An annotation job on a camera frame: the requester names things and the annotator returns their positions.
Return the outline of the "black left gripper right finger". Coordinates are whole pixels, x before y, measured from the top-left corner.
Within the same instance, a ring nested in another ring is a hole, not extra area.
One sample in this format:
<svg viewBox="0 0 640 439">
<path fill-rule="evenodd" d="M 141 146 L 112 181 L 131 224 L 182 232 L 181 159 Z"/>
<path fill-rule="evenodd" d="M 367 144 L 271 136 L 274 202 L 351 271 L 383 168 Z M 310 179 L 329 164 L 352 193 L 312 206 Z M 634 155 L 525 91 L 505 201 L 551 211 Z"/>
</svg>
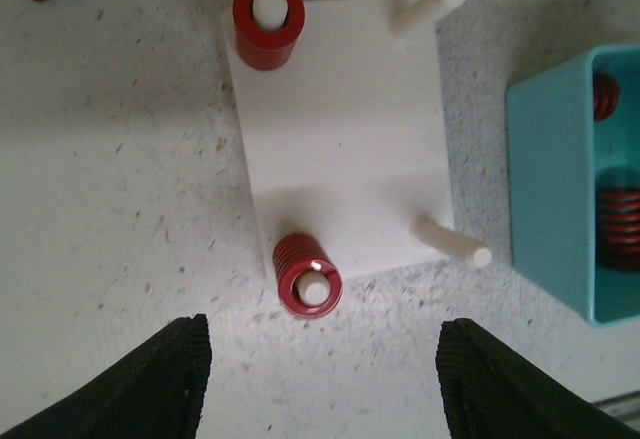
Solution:
<svg viewBox="0 0 640 439">
<path fill-rule="evenodd" d="M 637 438 L 473 320 L 441 325 L 435 357 L 453 438 Z"/>
</svg>

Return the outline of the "white peg base plate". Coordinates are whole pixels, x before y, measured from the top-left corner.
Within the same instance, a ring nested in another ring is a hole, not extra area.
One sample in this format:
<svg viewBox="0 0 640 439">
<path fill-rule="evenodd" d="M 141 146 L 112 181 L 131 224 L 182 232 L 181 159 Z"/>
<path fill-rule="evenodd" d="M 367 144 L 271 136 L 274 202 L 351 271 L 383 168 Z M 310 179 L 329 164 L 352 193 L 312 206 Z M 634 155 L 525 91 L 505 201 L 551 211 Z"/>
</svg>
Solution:
<svg viewBox="0 0 640 439">
<path fill-rule="evenodd" d="M 222 16 L 259 242 L 315 237 L 344 278 L 492 257 L 454 225 L 437 23 L 466 0 L 308 0 L 291 58 L 261 72 Z"/>
</svg>

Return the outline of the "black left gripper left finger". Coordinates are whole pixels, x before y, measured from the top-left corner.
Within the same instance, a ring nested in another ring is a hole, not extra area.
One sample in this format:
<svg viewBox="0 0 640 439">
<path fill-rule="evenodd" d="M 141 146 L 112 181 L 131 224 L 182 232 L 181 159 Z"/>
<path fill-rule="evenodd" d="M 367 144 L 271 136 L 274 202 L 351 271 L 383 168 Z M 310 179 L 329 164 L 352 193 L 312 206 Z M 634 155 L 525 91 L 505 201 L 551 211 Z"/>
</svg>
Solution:
<svg viewBox="0 0 640 439">
<path fill-rule="evenodd" d="M 194 438 L 211 370 L 207 317 L 173 320 L 3 438 Z"/>
</svg>

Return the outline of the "large red spring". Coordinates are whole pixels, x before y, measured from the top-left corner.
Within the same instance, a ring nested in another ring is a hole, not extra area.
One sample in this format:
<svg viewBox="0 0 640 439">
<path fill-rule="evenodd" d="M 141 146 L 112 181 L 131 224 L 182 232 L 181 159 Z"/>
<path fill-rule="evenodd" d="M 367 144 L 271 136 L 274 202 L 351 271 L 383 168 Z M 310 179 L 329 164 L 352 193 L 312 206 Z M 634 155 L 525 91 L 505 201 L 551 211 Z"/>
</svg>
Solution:
<svg viewBox="0 0 640 439">
<path fill-rule="evenodd" d="M 261 71 L 289 59 L 305 24 L 303 0 L 233 0 L 232 18 L 240 58 Z"/>
<path fill-rule="evenodd" d="M 313 236 L 296 232 L 283 237 L 272 258 L 278 295 L 289 313 L 314 320 L 336 308 L 342 296 L 342 278 Z"/>
</svg>

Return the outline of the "teal spring tray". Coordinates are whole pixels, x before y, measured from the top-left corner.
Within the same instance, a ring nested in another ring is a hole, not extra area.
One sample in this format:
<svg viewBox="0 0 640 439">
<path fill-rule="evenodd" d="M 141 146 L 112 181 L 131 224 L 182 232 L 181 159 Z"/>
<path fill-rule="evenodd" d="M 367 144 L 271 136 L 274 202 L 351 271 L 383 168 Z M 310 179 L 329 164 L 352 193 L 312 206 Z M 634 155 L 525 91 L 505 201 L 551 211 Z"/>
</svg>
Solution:
<svg viewBox="0 0 640 439">
<path fill-rule="evenodd" d="M 593 76 L 620 86 L 596 122 Z M 639 270 L 596 258 L 596 197 L 639 189 L 639 47 L 605 44 L 512 85 L 506 94 L 512 261 L 594 326 L 639 318 Z"/>
</svg>

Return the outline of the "small red spring in tray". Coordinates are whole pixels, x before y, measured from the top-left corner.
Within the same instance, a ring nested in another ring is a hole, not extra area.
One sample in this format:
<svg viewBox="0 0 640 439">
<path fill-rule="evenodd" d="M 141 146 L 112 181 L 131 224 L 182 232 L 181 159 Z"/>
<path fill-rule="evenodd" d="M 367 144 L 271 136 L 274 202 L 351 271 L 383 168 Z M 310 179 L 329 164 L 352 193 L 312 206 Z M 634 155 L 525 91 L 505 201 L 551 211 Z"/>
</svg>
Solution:
<svg viewBox="0 0 640 439">
<path fill-rule="evenodd" d="M 605 187 L 596 197 L 596 258 L 609 269 L 639 270 L 639 189 Z"/>
</svg>

